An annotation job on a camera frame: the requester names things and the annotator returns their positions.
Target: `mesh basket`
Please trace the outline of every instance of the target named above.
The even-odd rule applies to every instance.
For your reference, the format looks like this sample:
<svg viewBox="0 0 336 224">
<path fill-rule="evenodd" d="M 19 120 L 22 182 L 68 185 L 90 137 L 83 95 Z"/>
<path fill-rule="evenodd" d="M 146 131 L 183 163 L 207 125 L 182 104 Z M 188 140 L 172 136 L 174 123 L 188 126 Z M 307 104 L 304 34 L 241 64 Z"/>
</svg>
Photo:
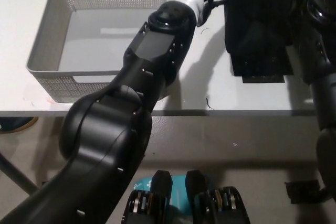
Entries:
<svg viewBox="0 0 336 224">
<path fill-rule="evenodd" d="M 112 76 L 115 70 L 63 71 L 60 69 L 72 15 L 82 10 L 157 9 L 166 0 L 48 0 L 27 69 L 56 102 L 75 102 L 108 82 L 78 82 L 76 77 Z"/>
</svg>

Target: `white table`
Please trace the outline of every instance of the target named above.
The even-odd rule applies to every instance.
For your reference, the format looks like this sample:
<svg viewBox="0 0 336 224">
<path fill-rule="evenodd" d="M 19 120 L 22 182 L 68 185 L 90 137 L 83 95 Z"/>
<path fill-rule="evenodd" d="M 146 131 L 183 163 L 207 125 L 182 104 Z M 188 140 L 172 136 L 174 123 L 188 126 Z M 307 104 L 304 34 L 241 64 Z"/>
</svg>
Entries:
<svg viewBox="0 0 336 224">
<path fill-rule="evenodd" d="M 0 0 L 0 116 L 61 116 L 71 106 L 53 102 L 26 69 L 46 3 Z M 313 113 L 309 90 L 298 77 L 286 77 L 286 83 L 243 84 L 232 75 L 222 7 L 197 28 L 179 80 L 153 115 Z"/>
</svg>

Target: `blue object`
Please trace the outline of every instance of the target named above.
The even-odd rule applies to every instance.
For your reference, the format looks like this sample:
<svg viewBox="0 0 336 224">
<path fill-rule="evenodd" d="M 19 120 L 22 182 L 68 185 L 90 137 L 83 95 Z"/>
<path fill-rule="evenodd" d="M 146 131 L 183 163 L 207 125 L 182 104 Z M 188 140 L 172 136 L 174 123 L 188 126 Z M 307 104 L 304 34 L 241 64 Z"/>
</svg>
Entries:
<svg viewBox="0 0 336 224">
<path fill-rule="evenodd" d="M 172 176 L 173 179 L 173 188 L 172 188 L 172 195 L 170 198 L 170 216 L 175 218 L 177 216 L 191 216 L 191 208 L 189 205 L 187 192 L 185 189 L 185 175 L 174 175 Z M 152 177 L 143 178 L 138 180 L 133 189 L 135 190 L 145 190 L 149 191 L 151 189 L 151 182 Z M 208 183 L 208 189 L 212 188 L 212 183 Z"/>
</svg>

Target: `gray plastic basket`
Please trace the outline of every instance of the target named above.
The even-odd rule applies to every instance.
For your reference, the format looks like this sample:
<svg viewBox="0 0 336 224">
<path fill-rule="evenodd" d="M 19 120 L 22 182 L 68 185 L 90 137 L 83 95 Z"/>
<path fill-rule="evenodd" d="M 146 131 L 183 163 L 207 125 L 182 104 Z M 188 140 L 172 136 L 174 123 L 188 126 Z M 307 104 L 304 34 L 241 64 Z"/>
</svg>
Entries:
<svg viewBox="0 0 336 224">
<path fill-rule="evenodd" d="M 148 15 L 166 0 L 48 0 L 27 69 L 62 103 L 105 87 Z"/>
</svg>

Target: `black robot link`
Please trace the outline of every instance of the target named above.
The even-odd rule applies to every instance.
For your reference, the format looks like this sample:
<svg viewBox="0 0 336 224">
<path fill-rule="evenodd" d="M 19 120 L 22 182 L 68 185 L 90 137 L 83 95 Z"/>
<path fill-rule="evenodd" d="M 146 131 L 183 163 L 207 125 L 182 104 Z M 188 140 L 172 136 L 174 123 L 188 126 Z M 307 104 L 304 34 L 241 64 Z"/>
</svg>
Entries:
<svg viewBox="0 0 336 224">
<path fill-rule="evenodd" d="M 126 50 L 115 79 L 78 100 L 66 116 L 60 137 L 60 150 L 68 159 L 65 168 L 0 224 L 106 223 L 144 157 L 151 112 L 162 89 L 175 80 L 196 26 L 221 4 L 227 3 L 172 1 L 151 14 Z M 321 129 L 319 170 L 336 199 L 336 0 L 290 0 L 289 5 L 292 43 Z M 154 178 L 151 192 L 132 193 L 123 223 L 165 223 L 170 176 L 159 172 Z M 204 177 L 193 171 L 186 188 L 194 223 L 249 223 L 234 187 L 207 191 Z M 148 198 L 156 208 L 139 214 L 139 200 Z"/>
</svg>

